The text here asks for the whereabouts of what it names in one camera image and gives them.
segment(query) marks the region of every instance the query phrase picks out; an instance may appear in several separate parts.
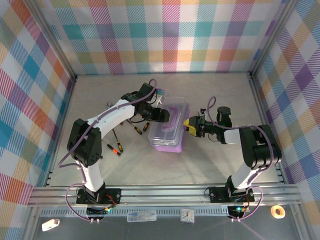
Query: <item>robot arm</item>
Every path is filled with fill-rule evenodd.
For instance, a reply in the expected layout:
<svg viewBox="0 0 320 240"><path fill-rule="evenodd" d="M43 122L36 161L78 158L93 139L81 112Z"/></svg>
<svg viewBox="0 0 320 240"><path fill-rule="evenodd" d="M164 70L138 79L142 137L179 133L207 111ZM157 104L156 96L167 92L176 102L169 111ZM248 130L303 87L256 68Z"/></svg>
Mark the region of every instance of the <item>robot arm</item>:
<svg viewBox="0 0 320 240"><path fill-rule="evenodd" d="M217 124L229 128L232 127L230 114L229 107L218 107ZM205 109L201 109L199 115L187 119L184 125L186 130L195 137L201 138L205 134L216 134L217 140L222 144L241 145L244 162L238 171L227 179L225 184L229 197L246 195L251 177L258 171L268 167L272 162L267 141L257 129L252 129L251 127L231 130L223 129L211 121L206 121ZM271 142L273 163L279 163L282 159L282 154L270 126L261 125L259 127L266 133Z"/></svg>
<svg viewBox="0 0 320 240"><path fill-rule="evenodd" d="M70 151L78 142L80 137L84 134L87 128L94 122L98 122L92 127L86 135L86 138L81 141L79 146L71 153L73 159L82 166L84 175L86 178L85 193L94 199L94 202L98 203L103 201L101 199L100 192L104 191L105 183L101 177L98 160L102 158L102 139L104 136L115 128L118 124L126 119L130 119L136 114L140 114L144 120L166 123L169 121L170 114L167 110L159 107L153 107L151 100L154 97L154 93L143 101L129 104L147 96L152 90L153 86L144 83L139 91L127 93L121 97L121 99L106 111L115 109L109 114L105 114L106 111L101 114L90 118L88 120L78 119L73 123L70 133L69 141L67 144L67 150Z"/></svg>

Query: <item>orange tape roll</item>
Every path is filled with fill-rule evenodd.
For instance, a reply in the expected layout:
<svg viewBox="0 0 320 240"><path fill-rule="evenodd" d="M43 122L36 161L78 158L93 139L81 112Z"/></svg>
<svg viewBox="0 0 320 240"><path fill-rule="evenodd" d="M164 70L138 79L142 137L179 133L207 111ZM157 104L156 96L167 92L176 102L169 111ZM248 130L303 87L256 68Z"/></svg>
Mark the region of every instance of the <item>orange tape roll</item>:
<svg viewBox="0 0 320 240"><path fill-rule="evenodd" d="M283 219L286 216L285 209L280 205L274 205L273 207L271 207L270 211L271 215L275 219Z"/></svg>

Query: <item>checkered fabric backdrop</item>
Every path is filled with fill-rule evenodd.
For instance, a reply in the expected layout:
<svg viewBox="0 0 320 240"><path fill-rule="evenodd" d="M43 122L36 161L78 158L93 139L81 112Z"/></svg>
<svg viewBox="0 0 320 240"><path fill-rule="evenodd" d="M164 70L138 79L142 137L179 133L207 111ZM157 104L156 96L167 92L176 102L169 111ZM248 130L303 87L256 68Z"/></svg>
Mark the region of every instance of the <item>checkered fabric backdrop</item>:
<svg viewBox="0 0 320 240"><path fill-rule="evenodd" d="M23 0L0 1L0 239L18 238L69 97L65 72Z"/></svg>
<svg viewBox="0 0 320 240"><path fill-rule="evenodd" d="M300 0L258 73L259 94L320 239L320 0Z"/></svg>
<svg viewBox="0 0 320 240"><path fill-rule="evenodd" d="M135 74L247 72L285 0L37 2L77 74Z"/></svg>
<svg viewBox="0 0 320 240"><path fill-rule="evenodd" d="M268 29L267 29L267 31L265 32L265 34L263 36L263 39L262 39L262 41L260 43L260 46L257 49L257 51L255 52L255 55L254 55L253 60L251 62L250 68L247 69L248 72L250 72L250 71L252 71L254 69L254 67L255 67L255 65L257 63L257 60L260 57L261 51L264 49L264 47L265 47L265 45L267 43L267 40L269 39L270 34L273 32L273 30L277 26L277 21L278 21L279 17L281 16L287 1L288 0L281 0L281 3L279 5L277 11L276 11L276 13L275 13L275 15L274 15L274 17L273 17Z"/></svg>

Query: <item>plastic container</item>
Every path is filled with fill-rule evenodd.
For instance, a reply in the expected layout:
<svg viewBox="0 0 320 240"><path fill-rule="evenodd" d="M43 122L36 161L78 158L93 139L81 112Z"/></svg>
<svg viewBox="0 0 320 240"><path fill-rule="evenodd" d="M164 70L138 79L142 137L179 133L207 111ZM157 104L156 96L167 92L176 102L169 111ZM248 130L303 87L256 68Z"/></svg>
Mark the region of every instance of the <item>plastic container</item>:
<svg viewBox="0 0 320 240"><path fill-rule="evenodd" d="M161 152L181 153L189 105L183 97L167 97L161 108L169 111L169 122L152 123L148 135L150 144Z"/></svg>

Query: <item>small white object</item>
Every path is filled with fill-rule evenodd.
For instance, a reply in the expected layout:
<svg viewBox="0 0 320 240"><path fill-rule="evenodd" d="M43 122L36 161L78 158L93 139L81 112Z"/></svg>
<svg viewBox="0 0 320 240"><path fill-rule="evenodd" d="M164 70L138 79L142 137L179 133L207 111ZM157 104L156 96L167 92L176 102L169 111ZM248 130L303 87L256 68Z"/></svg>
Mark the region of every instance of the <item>small white object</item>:
<svg viewBox="0 0 320 240"><path fill-rule="evenodd" d="M195 210L182 208L180 221L182 223L194 224L195 223Z"/></svg>
<svg viewBox="0 0 320 240"><path fill-rule="evenodd" d="M59 226L60 220L59 219L51 219L49 221L46 221L45 223L42 223L42 231L48 231L50 229L53 229L57 226Z"/></svg>
<svg viewBox="0 0 320 240"><path fill-rule="evenodd" d="M158 107L159 104L162 104L164 100L165 100L165 96L163 96L163 95L160 95L160 94L158 94L158 96L153 95L150 103L153 103L153 104L151 104L151 106L156 108L156 107Z"/></svg>
<svg viewBox="0 0 320 240"><path fill-rule="evenodd" d="M151 222L157 220L157 211L130 211L126 215L128 223Z"/></svg>

